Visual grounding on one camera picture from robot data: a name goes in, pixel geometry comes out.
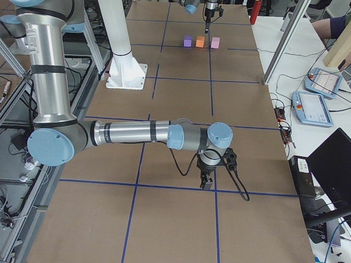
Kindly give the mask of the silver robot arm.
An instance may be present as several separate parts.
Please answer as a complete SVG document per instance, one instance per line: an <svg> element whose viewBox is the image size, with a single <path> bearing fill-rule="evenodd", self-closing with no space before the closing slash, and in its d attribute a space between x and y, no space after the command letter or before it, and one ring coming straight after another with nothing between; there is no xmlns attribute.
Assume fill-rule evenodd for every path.
<svg viewBox="0 0 351 263"><path fill-rule="evenodd" d="M212 186L211 173L223 166L237 174L236 154L230 148L232 129L217 122L195 127L186 119L103 123L79 121L71 112L64 60L63 30L84 15L82 1L15 1L16 15L26 31L31 77L38 114L27 140L31 156L41 164L60 166L75 155L103 144L161 142L170 150L194 151L201 188Z"/></svg>
<svg viewBox="0 0 351 263"><path fill-rule="evenodd" d="M198 0L178 0L174 1L184 7L185 11L189 14L194 14L200 5ZM219 6L218 1L207 0L203 5L202 17L205 22L205 34L209 33L212 18L218 12L219 17L223 15L223 9Z"/></svg>

